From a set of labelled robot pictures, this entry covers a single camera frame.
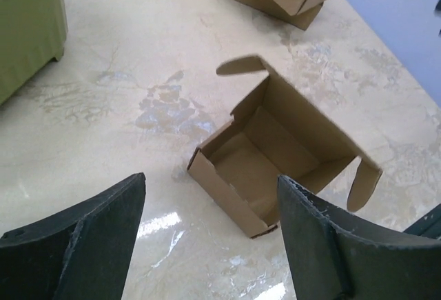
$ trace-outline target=dark green object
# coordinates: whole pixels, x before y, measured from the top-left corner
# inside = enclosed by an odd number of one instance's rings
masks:
[[[63,56],[64,0],[0,0],[0,103]]]
[[[407,233],[368,222],[278,180],[283,240],[298,300],[439,300],[438,206]]]
[[[144,208],[145,177],[0,238],[1,300],[121,300]]]

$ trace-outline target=floor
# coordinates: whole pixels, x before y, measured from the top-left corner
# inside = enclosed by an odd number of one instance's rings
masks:
[[[262,78],[216,76],[249,53],[384,168],[361,217],[402,230],[441,202],[441,112],[345,0],[306,32],[230,0],[65,3],[64,58],[0,107],[0,234],[144,172],[124,299],[293,299],[280,230],[247,239],[185,172]],[[343,206],[354,167],[322,196]]]
[[[348,0],[398,60],[441,106],[438,0]]]

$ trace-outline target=blue surface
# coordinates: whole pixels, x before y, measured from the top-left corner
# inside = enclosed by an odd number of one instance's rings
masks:
[[[441,106],[438,0],[348,0],[420,85]]]

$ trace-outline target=green container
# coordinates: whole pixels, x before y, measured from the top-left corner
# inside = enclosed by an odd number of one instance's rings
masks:
[[[63,56],[64,0],[0,0],[0,103]]]

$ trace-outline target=blue wall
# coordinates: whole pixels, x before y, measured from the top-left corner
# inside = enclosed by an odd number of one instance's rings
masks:
[[[348,0],[441,106],[441,17],[438,0]]]

